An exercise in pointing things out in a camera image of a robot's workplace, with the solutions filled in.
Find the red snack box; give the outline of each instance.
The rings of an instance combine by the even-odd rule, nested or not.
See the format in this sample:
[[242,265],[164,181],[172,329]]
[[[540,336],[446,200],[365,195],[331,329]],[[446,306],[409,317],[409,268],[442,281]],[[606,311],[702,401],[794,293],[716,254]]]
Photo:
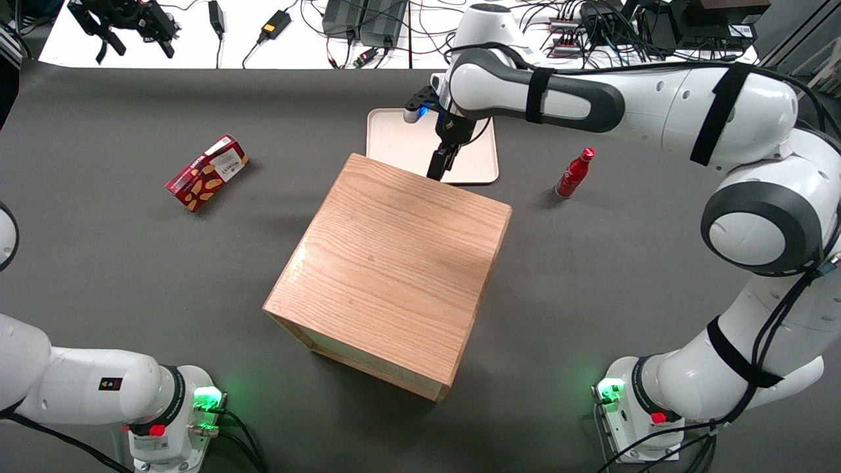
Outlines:
[[195,212],[225,186],[245,165],[248,157],[233,136],[225,134],[192,164],[167,183],[167,190],[187,210]]

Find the white table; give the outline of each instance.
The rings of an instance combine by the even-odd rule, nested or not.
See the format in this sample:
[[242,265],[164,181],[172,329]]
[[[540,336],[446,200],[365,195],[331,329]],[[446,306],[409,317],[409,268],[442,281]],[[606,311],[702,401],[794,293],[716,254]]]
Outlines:
[[[222,47],[221,67],[225,69],[241,68],[243,58],[254,46],[257,35],[263,24],[279,9],[290,6],[294,0],[219,0],[220,6],[225,11],[225,42]],[[470,4],[481,3],[481,0],[466,0],[462,6],[453,6],[461,0],[411,0],[410,9],[406,14],[408,22],[411,15],[412,29],[430,33],[444,32],[455,29],[462,14],[452,10],[434,9],[435,7],[447,7],[465,10]],[[292,23],[280,34],[276,40],[270,40],[260,46],[247,62],[249,69],[331,69],[326,59],[325,48],[328,41],[317,32],[313,31],[305,22],[321,31],[321,16],[316,8],[324,11],[327,0],[309,1],[299,0],[289,9],[292,16]],[[187,7],[191,0],[161,0],[161,5],[173,4],[179,7]],[[519,20],[529,8],[522,7],[522,0],[499,0],[496,2],[507,7],[515,7],[512,11]],[[126,68],[174,68],[174,69],[212,69],[216,64],[216,51],[219,40],[209,24],[207,0],[198,0],[188,11],[181,11],[177,8],[164,7],[168,13],[172,13],[175,20],[181,25],[182,30],[178,38],[172,42],[175,49],[175,56],[167,59],[157,44],[145,44],[140,36],[134,31],[124,29],[115,30],[116,34],[125,44],[127,51],[125,56],[118,56],[112,48],[98,65],[95,57],[99,52],[102,41],[96,36],[88,36],[79,27],[76,20],[66,7],[61,9],[56,24],[47,39],[45,47],[41,52],[40,61],[69,67],[126,67]],[[557,15],[552,8],[544,8],[533,19],[533,23],[547,22],[550,17]],[[409,29],[404,25],[401,30],[401,38],[397,50],[389,52],[388,57],[383,61],[380,68],[406,69],[409,67]],[[535,25],[526,33],[533,47],[537,49],[547,36],[547,25]],[[425,35],[412,33],[412,50],[415,51],[413,67],[415,69],[446,69],[447,63],[439,53],[417,54],[441,48],[444,46],[444,35],[438,35],[432,39]],[[347,51],[347,42],[343,39],[332,39],[329,41],[332,55],[341,64],[344,61]],[[368,47],[356,43],[350,54],[350,61],[353,61],[360,53]],[[618,66],[619,59],[616,53],[609,48],[600,48],[604,52],[594,53],[591,60],[599,67]],[[709,52],[700,53],[702,57],[709,58]],[[756,61],[756,51],[750,48],[740,61]],[[628,57],[631,64],[639,63],[638,57],[633,54]],[[582,66],[580,58],[566,60],[551,60],[551,64],[558,68],[578,69]]]

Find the power adapter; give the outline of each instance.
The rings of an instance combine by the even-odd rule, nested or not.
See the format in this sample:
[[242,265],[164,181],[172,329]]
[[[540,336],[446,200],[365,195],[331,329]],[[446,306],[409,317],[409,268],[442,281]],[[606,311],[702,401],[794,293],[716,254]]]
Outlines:
[[260,36],[257,38],[257,44],[265,43],[267,40],[275,40],[287,26],[292,22],[289,13],[283,10],[278,10],[272,17],[260,28]]
[[213,31],[216,32],[216,35],[221,40],[222,35],[225,34],[225,14],[222,13],[222,7],[219,6],[219,2],[216,0],[210,0],[208,2],[208,11],[210,12],[210,26],[213,27]]

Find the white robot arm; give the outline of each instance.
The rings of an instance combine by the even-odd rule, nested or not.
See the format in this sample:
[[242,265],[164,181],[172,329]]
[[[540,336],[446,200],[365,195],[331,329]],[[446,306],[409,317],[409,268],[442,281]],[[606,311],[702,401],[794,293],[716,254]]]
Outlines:
[[[0,270],[18,248],[18,227],[0,203]],[[0,314],[0,420],[123,423],[135,467],[196,472],[223,396],[196,366],[165,366],[123,350],[58,348],[40,329]]]
[[[607,370],[595,393],[619,460],[677,460],[669,454],[685,420],[731,422],[744,408],[820,378],[821,353],[841,331],[841,275],[827,274],[841,252],[841,151],[795,128],[794,90],[728,64],[556,73],[524,58],[535,54],[507,8],[468,9],[447,72],[433,74],[431,87],[406,104],[410,123],[425,109],[439,114],[442,143],[427,177],[440,180],[476,121],[496,115],[641,142],[722,175],[701,236],[716,255],[754,273],[730,308],[682,349],[625,357]],[[743,83],[721,115],[716,101],[739,73]],[[720,120],[708,120],[711,109]],[[775,318],[782,327],[769,335],[764,326]],[[757,364],[754,343],[770,337]]]

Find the sticker label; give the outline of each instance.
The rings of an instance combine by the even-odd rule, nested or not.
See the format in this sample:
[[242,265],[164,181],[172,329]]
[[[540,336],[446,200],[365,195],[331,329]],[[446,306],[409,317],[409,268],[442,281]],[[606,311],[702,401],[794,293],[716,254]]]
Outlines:
[[216,141],[216,144],[211,146],[210,148],[208,148],[208,150],[205,151],[204,154],[206,156],[210,156],[213,153],[220,150],[223,146],[227,145],[228,143],[230,143],[230,138],[226,136],[225,138],[222,138],[221,140]]
[[166,435],[153,438],[134,437],[134,441],[136,450],[156,452],[169,449],[169,438]]
[[234,148],[225,151],[217,157],[210,160],[210,164],[216,169],[216,172],[222,177],[225,182],[230,181],[244,166],[240,155],[236,154]]
[[102,378],[99,381],[100,391],[119,391],[123,385],[123,378]]
[[746,24],[731,24],[730,35],[737,38],[753,38],[754,34],[750,32],[750,27]]

